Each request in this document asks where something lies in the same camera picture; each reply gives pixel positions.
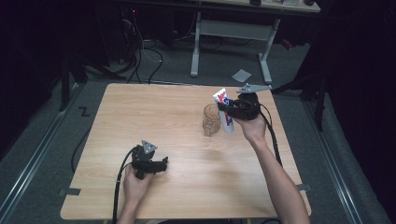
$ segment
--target gray carpet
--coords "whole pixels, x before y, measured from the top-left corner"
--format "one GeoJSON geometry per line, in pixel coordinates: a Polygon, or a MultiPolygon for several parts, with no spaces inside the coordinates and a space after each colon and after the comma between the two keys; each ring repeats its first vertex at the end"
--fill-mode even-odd
{"type": "MultiPolygon", "coordinates": [[[[263,46],[262,42],[249,42],[243,46],[223,43],[219,48],[217,48],[218,43],[204,43],[198,77],[190,77],[192,46],[189,44],[189,41],[179,42],[171,48],[158,43],[153,47],[163,55],[163,64],[152,77],[153,83],[166,81],[194,85],[243,86],[242,83],[233,80],[231,76],[240,69],[244,69],[253,75],[247,80],[248,83],[263,84],[256,56],[256,52],[259,52],[260,47],[263,46]]],[[[154,46],[154,44],[149,42],[146,43],[146,46],[154,46]]],[[[273,46],[268,63],[274,87],[292,81],[308,50],[309,46],[307,45],[291,50],[286,50],[279,45],[273,46]]],[[[150,59],[146,55],[142,56],[139,68],[141,80],[147,80],[159,64],[154,62],[159,60],[155,52],[146,50],[146,54],[150,59]]],[[[111,69],[118,67],[120,66],[114,63],[111,69]]],[[[131,73],[130,71],[123,75],[128,77],[131,73]]],[[[59,131],[49,145],[48,153],[15,207],[8,223],[103,223],[103,220],[68,221],[62,220],[60,217],[64,196],[59,193],[61,189],[68,188],[72,180],[73,152],[78,148],[73,163],[73,166],[76,166],[84,146],[84,136],[92,125],[106,85],[111,82],[119,82],[104,76],[89,75],[89,77],[88,83],[76,96],[76,100],[65,114],[59,131]],[[82,107],[87,108],[84,115],[89,116],[82,116],[82,107]]],[[[287,91],[275,95],[275,100],[302,180],[312,188],[307,192],[313,211],[311,221],[318,224],[349,223],[346,210],[339,199],[321,151],[321,143],[318,140],[316,129],[311,123],[312,118],[304,107],[306,103],[300,101],[296,92],[287,91]]],[[[0,202],[3,202],[12,190],[45,131],[58,115],[60,99],[60,85],[58,85],[53,90],[52,98],[32,117],[19,141],[1,161],[0,202]]],[[[343,177],[359,208],[362,223],[390,223],[350,152],[332,112],[329,99],[326,101],[323,127],[323,133],[334,158],[340,166],[343,177]]],[[[254,219],[253,223],[261,221],[262,219],[254,219]]]]}

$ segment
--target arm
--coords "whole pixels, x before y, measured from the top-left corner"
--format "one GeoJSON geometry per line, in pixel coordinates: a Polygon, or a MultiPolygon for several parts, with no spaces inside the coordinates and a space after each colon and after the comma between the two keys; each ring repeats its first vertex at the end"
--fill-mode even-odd
{"type": "Polygon", "coordinates": [[[266,123],[263,117],[254,120],[235,119],[252,145],[267,182],[271,201],[282,224],[310,223],[303,197],[288,174],[277,162],[265,141],[266,123]]]}
{"type": "Polygon", "coordinates": [[[125,167],[125,173],[123,181],[125,202],[117,223],[134,224],[137,208],[146,194],[153,174],[146,174],[144,179],[138,179],[134,176],[135,171],[131,164],[125,167]]]}

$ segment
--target white toothpaste tube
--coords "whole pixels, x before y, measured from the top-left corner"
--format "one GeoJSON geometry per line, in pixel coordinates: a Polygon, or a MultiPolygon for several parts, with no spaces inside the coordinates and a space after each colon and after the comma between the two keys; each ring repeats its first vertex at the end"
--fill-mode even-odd
{"type": "MultiPolygon", "coordinates": [[[[216,92],[213,95],[213,98],[215,98],[215,101],[217,103],[222,103],[224,105],[228,105],[229,100],[227,97],[227,92],[225,89],[221,89],[220,91],[216,92]]],[[[220,116],[220,121],[221,125],[223,127],[224,132],[226,133],[232,133],[233,132],[233,118],[227,114],[227,112],[219,110],[219,116],[220,116]]]]}

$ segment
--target hand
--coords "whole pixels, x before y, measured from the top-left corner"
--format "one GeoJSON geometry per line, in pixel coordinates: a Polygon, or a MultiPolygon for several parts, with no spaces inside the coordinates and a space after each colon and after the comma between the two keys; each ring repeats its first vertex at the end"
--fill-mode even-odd
{"type": "Polygon", "coordinates": [[[153,174],[146,174],[144,179],[138,179],[136,176],[136,170],[131,164],[125,167],[125,178],[123,181],[123,188],[125,193],[125,203],[140,203],[145,196],[149,182],[153,177],[153,174]]]}
{"type": "Polygon", "coordinates": [[[265,141],[266,122],[262,116],[253,120],[234,119],[241,125],[245,138],[250,144],[257,141],[265,141]]]}

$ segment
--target desk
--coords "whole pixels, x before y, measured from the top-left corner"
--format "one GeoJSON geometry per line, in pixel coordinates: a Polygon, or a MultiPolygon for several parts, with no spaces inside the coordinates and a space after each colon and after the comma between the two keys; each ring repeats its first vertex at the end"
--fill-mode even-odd
{"type": "MultiPolygon", "coordinates": [[[[238,124],[204,136],[203,110],[221,87],[110,84],[81,155],[61,211],[64,219],[111,219],[114,188],[127,152],[145,139],[158,149],[154,161],[169,157],[156,174],[138,218],[275,217],[256,154],[238,124]]],[[[226,88],[236,99],[237,88],[226,88]]],[[[288,139],[270,91],[258,92],[271,112],[286,172],[301,184],[288,139]]],[[[267,142],[272,148],[271,135],[267,142]]],[[[301,191],[307,210],[311,208],[301,191]]],[[[119,214],[123,204],[120,189],[119,214]]]]}
{"type": "MultiPolygon", "coordinates": [[[[254,7],[249,3],[249,0],[202,0],[199,2],[199,4],[202,4],[202,2],[237,5],[240,7],[254,7]]],[[[282,5],[280,1],[274,1],[271,3],[262,1],[262,4],[259,7],[297,12],[320,12],[320,8],[317,4],[309,7],[304,4],[303,0],[301,0],[297,6],[285,6],[282,5]]],[[[201,20],[201,13],[198,12],[195,26],[194,50],[191,61],[191,76],[198,76],[200,35],[218,35],[266,41],[263,52],[258,55],[258,58],[262,68],[264,82],[266,84],[271,84],[272,79],[268,69],[267,57],[273,44],[279,23],[280,19],[275,19],[274,24],[268,26],[226,21],[201,20]]]]}

